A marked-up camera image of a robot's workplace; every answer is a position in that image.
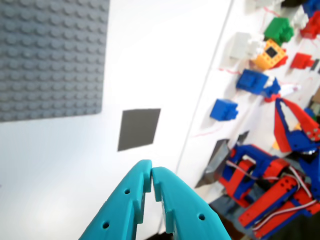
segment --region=gray lego baseplate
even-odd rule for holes
[[[0,1],[0,122],[102,109],[109,0]]]

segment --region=red robot part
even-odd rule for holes
[[[288,192],[297,186],[297,181],[289,176],[284,176],[274,184],[264,195],[255,201],[243,214],[238,218],[244,227],[254,224],[254,221],[265,211],[271,208]]]

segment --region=green lego brick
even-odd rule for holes
[[[279,46],[289,42],[293,35],[294,29],[285,17],[275,17],[264,32],[266,40],[272,39]]]

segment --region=red and blue robotic claw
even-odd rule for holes
[[[301,130],[289,130],[281,103],[298,119]],[[254,145],[236,145],[219,179],[227,194],[247,208],[238,220],[245,228],[253,227],[257,238],[268,238],[299,215],[310,217],[320,211],[319,125],[298,105],[282,98],[275,101],[274,125],[280,150],[299,153],[311,186],[284,159]],[[254,184],[266,189],[255,202],[249,195]]]

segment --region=yellow lego piece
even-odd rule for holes
[[[286,56],[286,52],[272,39],[266,41],[264,52],[253,60],[261,70],[265,71],[274,67]]]

